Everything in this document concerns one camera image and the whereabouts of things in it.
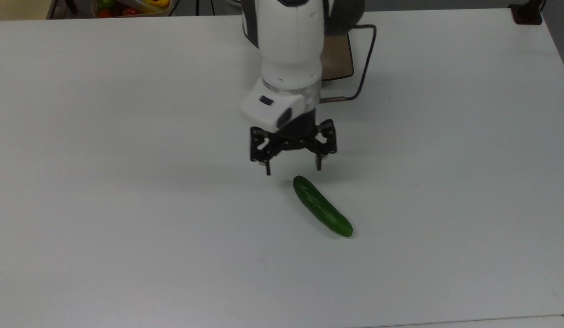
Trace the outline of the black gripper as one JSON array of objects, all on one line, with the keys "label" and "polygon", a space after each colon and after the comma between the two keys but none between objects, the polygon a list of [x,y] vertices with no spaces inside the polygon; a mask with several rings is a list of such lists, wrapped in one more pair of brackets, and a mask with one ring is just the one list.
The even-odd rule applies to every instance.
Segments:
[{"label": "black gripper", "polygon": [[316,110],[313,109],[276,133],[258,127],[250,128],[250,160],[263,164],[267,176],[271,176],[270,161],[281,151],[303,148],[315,154],[316,170],[322,170],[323,159],[337,152],[334,121],[328,119],[316,125]]}]

